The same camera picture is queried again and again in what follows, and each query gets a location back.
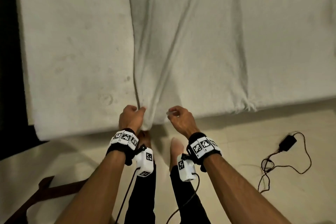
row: leg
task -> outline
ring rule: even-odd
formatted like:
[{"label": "leg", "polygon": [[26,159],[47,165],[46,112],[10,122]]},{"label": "leg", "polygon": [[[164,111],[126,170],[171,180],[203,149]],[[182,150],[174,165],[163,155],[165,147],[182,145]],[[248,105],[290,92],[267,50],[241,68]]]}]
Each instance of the leg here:
[{"label": "leg", "polygon": [[[152,148],[148,132],[139,133],[139,146],[145,145]],[[155,224],[154,196],[156,184],[156,165],[154,171],[147,177],[136,177],[131,197],[128,201],[128,209],[125,216],[125,224],[136,223],[145,218],[146,223]]]},{"label": "leg", "polygon": [[182,207],[195,193],[194,187],[190,182],[183,182],[180,179],[177,167],[177,156],[182,154],[184,147],[182,143],[173,138],[170,145],[170,179],[174,189],[174,194],[178,208],[180,210],[181,223],[210,223],[208,216],[197,195]]}]

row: bed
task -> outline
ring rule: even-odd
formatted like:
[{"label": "bed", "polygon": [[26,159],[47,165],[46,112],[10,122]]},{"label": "bed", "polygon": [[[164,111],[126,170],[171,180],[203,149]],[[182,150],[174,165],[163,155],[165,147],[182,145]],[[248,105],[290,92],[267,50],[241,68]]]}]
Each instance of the bed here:
[{"label": "bed", "polygon": [[336,96],[335,0],[19,0],[40,140]]}]

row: foot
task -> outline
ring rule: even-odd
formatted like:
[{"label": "foot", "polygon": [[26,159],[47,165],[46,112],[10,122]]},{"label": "foot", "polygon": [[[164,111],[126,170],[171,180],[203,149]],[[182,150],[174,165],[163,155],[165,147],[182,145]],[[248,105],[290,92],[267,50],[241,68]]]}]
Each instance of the foot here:
[{"label": "foot", "polygon": [[174,166],[177,166],[177,156],[184,152],[184,146],[180,140],[173,137],[170,143],[170,166],[169,171],[171,172]]},{"label": "foot", "polygon": [[141,130],[138,134],[138,139],[139,139],[138,147],[144,144],[147,148],[150,148],[150,149],[152,148],[151,137],[149,136],[149,131]]}]

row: forearm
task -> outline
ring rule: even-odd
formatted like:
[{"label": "forearm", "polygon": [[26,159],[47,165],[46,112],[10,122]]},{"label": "forearm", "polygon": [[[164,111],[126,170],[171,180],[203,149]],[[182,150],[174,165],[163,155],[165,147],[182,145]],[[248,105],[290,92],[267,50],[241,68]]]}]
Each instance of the forearm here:
[{"label": "forearm", "polygon": [[107,224],[117,197],[125,159],[125,154],[120,151],[112,151],[107,154],[60,215],[56,224]]},{"label": "forearm", "polygon": [[221,155],[213,154],[203,164],[232,224],[290,223]]}]

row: hand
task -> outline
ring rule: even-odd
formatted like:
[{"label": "hand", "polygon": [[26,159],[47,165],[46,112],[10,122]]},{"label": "hand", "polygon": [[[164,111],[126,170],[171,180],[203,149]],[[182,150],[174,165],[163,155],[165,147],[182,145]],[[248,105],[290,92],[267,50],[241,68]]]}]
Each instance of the hand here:
[{"label": "hand", "polygon": [[134,133],[137,133],[144,121],[145,111],[145,107],[141,107],[137,111],[137,107],[134,105],[127,105],[119,116],[119,129],[131,128]]},{"label": "hand", "polygon": [[168,115],[168,119],[173,124],[174,128],[187,137],[187,139],[189,139],[193,133],[200,131],[196,125],[193,114],[186,108],[177,105],[170,108],[168,111],[173,112]]}]

